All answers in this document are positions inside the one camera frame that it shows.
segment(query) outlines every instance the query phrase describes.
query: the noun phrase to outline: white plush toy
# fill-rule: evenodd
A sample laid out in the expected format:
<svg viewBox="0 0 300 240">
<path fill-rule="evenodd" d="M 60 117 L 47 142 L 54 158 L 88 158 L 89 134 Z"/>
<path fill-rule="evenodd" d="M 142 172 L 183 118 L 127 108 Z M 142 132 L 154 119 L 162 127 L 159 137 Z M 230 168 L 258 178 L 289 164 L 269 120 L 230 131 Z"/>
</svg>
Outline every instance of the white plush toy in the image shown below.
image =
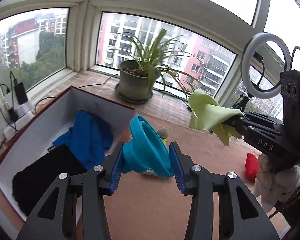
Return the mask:
<svg viewBox="0 0 300 240">
<path fill-rule="evenodd" d="M 272 165 L 265 154 L 258 157 L 260 169 L 257 173 L 253 195 L 261 195 L 261 205 L 268 213 L 279 200 L 285 203 L 300 185 L 300 168 L 272 172 Z"/>
</svg>

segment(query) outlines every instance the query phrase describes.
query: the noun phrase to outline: black device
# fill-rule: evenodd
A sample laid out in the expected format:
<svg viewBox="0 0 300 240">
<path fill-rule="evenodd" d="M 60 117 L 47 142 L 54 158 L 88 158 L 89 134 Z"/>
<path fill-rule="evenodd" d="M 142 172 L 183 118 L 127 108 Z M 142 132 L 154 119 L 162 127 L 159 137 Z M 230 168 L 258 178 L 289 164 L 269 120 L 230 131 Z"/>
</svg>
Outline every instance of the black device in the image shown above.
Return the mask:
<svg viewBox="0 0 300 240">
<path fill-rule="evenodd" d="M 280 73 L 283 121 L 254 112 L 224 123 L 244 135 L 244 141 L 268 155 L 276 170 L 300 166 L 300 72 Z"/>
<path fill-rule="evenodd" d="M 283 124 L 287 136 L 300 151 L 300 72 L 289 70 L 280 73 L 283 97 Z"/>
<path fill-rule="evenodd" d="M 20 106 L 28 101 L 26 90 L 22 82 L 19 82 L 14 86 L 14 91 Z"/>
<path fill-rule="evenodd" d="M 76 239 L 76 198 L 82 192 L 83 237 L 85 240 L 110 240 L 103 195 L 117 189 L 123 167 L 119 142 L 102 165 L 84 174 L 60 174 L 36 204 L 17 240 Z M 210 173 L 194 165 L 178 144 L 169 147 L 177 186 L 183 195 L 192 195 L 186 240 L 212 239 L 213 193 L 219 194 L 219 239 L 276 240 L 278 234 L 250 190 L 234 172 Z"/>
</svg>

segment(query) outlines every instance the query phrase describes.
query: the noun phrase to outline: ring light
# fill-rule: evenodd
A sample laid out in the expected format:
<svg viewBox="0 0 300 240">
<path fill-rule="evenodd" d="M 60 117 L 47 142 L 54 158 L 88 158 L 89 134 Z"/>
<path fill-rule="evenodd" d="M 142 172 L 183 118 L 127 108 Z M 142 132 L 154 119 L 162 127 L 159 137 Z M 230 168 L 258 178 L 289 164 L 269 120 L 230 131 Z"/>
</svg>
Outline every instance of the ring light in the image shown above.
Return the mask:
<svg viewBox="0 0 300 240">
<path fill-rule="evenodd" d="M 284 70 L 289 70 L 291 56 L 288 50 L 287 45 L 281 40 L 278 36 L 275 36 L 271 33 L 257 33 L 253 36 L 253 38 L 248 42 L 243 51 L 243 56 L 240 64 L 241 69 L 241 78 L 244 86 L 248 90 L 250 94 L 252 94 L 256 98 L 260 99 L 269 99 L 278 95 L 281 92 L 281 82 L 279 81 L 273 88 L 268 90 L 260 91 L 257 90 L 251 82 L 250 79 L 250 64 L 252 61 L 252 57 L 254 52 L 257 50 L 259 46 L 261 46 L 266 41 L 273 41 L 282 50 L 284 56 Z"/>
</svg>

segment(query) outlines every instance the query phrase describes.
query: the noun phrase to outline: blue gripper pad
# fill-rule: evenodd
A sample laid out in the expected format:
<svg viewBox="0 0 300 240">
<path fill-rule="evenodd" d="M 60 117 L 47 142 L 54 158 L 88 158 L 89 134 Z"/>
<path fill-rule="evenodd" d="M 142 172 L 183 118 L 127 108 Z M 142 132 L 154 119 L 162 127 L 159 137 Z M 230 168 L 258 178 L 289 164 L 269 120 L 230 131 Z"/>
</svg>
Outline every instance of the blue gripper pad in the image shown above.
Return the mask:
<svg viewBox="0 0 300 240">
<path fill-rule="evenodd" d="M 174 177 L 176 178 L 178 189 L 181 191 L 182 194 L 184 194 L 186 191 L 186 185 L 184 182 L 185 173 L 181 167 L 180 160 L 172 143 L 170 143 L 169 145 L 169 158 L 171 166 L 173 168 Z"/>
<path fill-rule="evenodd" d="M 123 162 L 124 162 L 124 157 L 122 154 L 122 149 L 123 149 L 124 144 L 122 144 L 121 149 L 119 150 L 118 157 L 114 163 L 114 167 L 111 172 L 111 184 L 109 187 L 109 191 L 111 194 L 114 193 L 114 191 L 118 188 L 121 173 L 122 173 L 122 168 L 123 168 Z"/>
</svg>

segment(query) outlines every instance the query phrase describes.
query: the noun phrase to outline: red object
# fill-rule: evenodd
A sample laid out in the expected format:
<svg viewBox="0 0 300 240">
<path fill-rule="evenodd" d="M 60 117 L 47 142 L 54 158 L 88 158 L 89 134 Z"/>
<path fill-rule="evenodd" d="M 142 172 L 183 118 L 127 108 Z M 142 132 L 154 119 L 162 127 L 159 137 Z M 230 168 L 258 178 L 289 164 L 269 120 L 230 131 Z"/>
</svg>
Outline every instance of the red object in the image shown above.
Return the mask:
<svg viewBox="0 0 300 240">
<path fill-rule="evenodd" d="M 246 159 L 246 175 L 248 179 L 255 181 L 259 168 L 257 157 L 254 154 L 248 153 Z"/>
</svg>

